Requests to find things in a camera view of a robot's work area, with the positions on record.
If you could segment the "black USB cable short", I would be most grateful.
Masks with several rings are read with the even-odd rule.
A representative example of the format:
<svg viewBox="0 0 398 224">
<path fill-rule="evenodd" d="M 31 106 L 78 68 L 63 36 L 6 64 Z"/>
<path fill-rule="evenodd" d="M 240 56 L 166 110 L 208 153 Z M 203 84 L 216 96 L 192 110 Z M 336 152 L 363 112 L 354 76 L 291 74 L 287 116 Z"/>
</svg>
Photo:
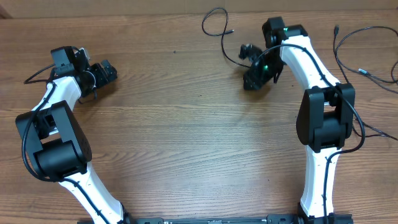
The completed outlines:
<svg viewBox="0 0 398 224">
<path fill-rule="evenodd" d="M 381 87 L 383 90 L 386 90 L 386 91 L 396 95 L 397 91 L 386 87 L 384 85 L 384 83 L 385 84 L 391 84 L 391 85 L 397 85 L 397 78 L 394 76 L 394 70 L 395 70 L 395 68 L 397 66 L 397 62 L 395 62 L 395 64 L 393 64 L 393 66 L 391 68 L 391 71 L 390 71 L 391 80 L 385 80 L 385 79 L 382 79 L 382 78 L 379 78 L 379 77 L 373 75 L 372 73 L 368 72 L 365 69 L 358 68 L 357 70 L 354 70 L 352 68 L 349 68 L 348 66 L 346 66 L 339 59 L 339 56 L 338 56 L 339 48 L 343 45 L 344 41 L 348 37 L 351 37 L 352 35 L 357 34 L 357 33 L 361 32 L 361 31 L 371 30 L 371 29 L 386 29 L 386 30 L 392 31 L 395 35 L 397 35 L 397 30 L 395 30 L 394 28 L 391 28 L 391 27 L 387 27 L 387 26 L 368 26 L 368 27 L 363 27 L 363 28 L 360 28 L 360 29 L 357 29 L 357 30 L 354 30 L 354 31 L 350 32 L 349 34 L 345 35 L 338 43 L 336 43 L 337 36 L 338 36 L 339 31 L 340 31 L 339 25 L 336 25 L 334 27 L 334 29 L 333 29 L 333 55 L 335 57 L 335 61 L 336 61 L 337 65 L 339 66 L 346 83 L 350 83 L 348 77 L 345 74 L 345 70 L 348 70 L 348 71 L 350 71 L 352 73 L 356 73 L 358 75 L 361 75 L 361 76 L 371 80 L 373 83 L 375 83 L 377 86 Z"/>
</svg>

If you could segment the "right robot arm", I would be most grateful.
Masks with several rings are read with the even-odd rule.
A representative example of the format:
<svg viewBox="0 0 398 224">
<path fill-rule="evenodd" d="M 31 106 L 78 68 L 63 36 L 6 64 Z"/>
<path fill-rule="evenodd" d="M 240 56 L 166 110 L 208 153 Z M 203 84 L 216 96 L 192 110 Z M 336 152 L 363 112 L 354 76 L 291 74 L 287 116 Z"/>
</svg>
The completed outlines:
<svg viewBox="0 0 398 224">
<path fill-rule="evenodd" d="M 292 223 L 352 223 L 351 215 L 334 213 L 332 198 L 336 162 L 352 132 L 355 90 L 322 64 L 303 26 L 286 26 L 281 17 L 272 17 L 262 33 L 266 50 L 241 46 L 239 58 L 251 62 L 243 75 L 244 89 L 276 82 L 284 66 L 303 88 L 296 132 L 306 150 L 305 186 Z"/>
</svg>

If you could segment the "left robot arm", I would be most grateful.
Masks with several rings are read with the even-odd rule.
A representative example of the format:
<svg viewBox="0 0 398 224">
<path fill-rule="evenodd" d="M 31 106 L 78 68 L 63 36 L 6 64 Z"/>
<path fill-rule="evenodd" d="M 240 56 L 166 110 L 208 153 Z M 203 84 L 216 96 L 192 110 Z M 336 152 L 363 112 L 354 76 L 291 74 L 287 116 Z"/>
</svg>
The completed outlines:
<svg viewBox="0 0 398 224">
<path fill-rule="evenodd" d="M 89 213 L 91 223 L 132 223 L 124 205 L 106 189 L 91 163 L 88 139 L 73 109 L 97 89 L 117 79 L 108 60 L 90 64 L 84 48 L 51 50 L 46 92 L 31 111 L 16 118 L 25 168 L 36 179 L 66 188 Z"/>
</svg>

